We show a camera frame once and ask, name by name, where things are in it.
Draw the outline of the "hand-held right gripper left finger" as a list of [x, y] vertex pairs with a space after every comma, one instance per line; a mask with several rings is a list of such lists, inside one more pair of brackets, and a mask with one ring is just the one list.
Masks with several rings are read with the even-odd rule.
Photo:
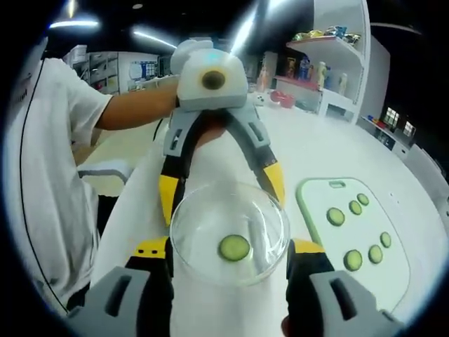
[[76, 336], [169, 336], [172, 278], [170, 238], [141, 242], [125, 266], [90, 287], [66, 323]]

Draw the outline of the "person's left hand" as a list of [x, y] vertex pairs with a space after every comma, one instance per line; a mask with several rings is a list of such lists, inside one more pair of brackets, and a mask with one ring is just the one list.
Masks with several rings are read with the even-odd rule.
[[223, 120], [219, 119], [210, 119], [206, 122], [205, 129], [201, 134], [196, 147], [199, 148], [210, 141], [213, 141], [219, 138], [225, 132], [225, 123]]

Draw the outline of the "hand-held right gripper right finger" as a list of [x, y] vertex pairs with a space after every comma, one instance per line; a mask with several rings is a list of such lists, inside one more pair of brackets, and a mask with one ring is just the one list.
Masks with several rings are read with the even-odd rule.
[[403, 324], [378, 310], [374, 295], [334, 270], [323, 247], [291, 239], [286, 301], [290, 336], [402, 336]]

